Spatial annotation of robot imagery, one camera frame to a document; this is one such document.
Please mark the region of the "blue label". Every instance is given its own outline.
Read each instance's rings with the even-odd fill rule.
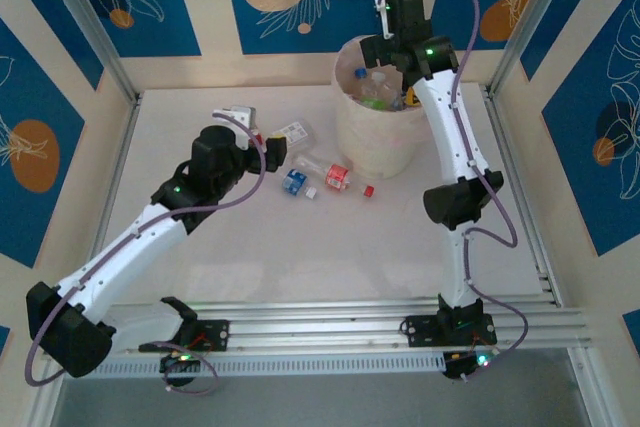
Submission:
[[[306,181],[306,175],[296,169],[291,169],[282,181],[282,187],[291,195],[298,195],[298,192],[300,192],[300,189]]]

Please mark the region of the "bottle cap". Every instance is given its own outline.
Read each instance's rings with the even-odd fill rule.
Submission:
[[[384,75],[384,72],[374,72],[373,74],[371,74],[371,78],[374,80],[374,82],[384,82],[387,76]]]

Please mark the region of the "white floor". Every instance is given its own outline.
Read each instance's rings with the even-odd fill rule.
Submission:
[[[462,87],[476,138],[493,170],[504,170],[476,84]],[[315,129],[314,153],[338,160],[333,94],[328,86],[147,91],[119,186],[107,241],[149,203],[191,143],[212,123],[211,112],[233,104],[258,109],[268,134],[295,118]],[[245,175],[229,194],[255,181]],[[435,144],[427,142],[406,171],[373,182],[372,199],[322,188],[317,200],[284,193],[269,176],[241,206],[213,214],[182,245],[158,259],[119,300],[152,302],[174,295],[184,301],[311,301],[400,299],[436,295],[442,270],[442,227],[431,223],[422,193],[440,184]],[[520,245],[509,250],[488,239],[474,242],[472,273],[490,294],[541,292],[533,257],[507,183],[499,193],[514,217]],[[507,235],[494,205],[480,225]]]

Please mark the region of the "red label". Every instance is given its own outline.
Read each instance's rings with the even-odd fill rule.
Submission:
[[[325,179],[326,184],[336,190],[344,189],[344,178],[347,176],[347,172],[349,172],[349,170],[345,169],[341,165],[333,164],[329,169],[327,178]]]

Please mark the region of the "metal grate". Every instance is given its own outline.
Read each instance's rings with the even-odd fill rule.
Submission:
[[[221,377],[268,375],[376,374],[443,372],[442,353],[315,356],[234,356],[208,359]],[[158,357],[107,359],[86,379],[152,378],[160,376]],[[200,366],[172,377],[209,376]]]

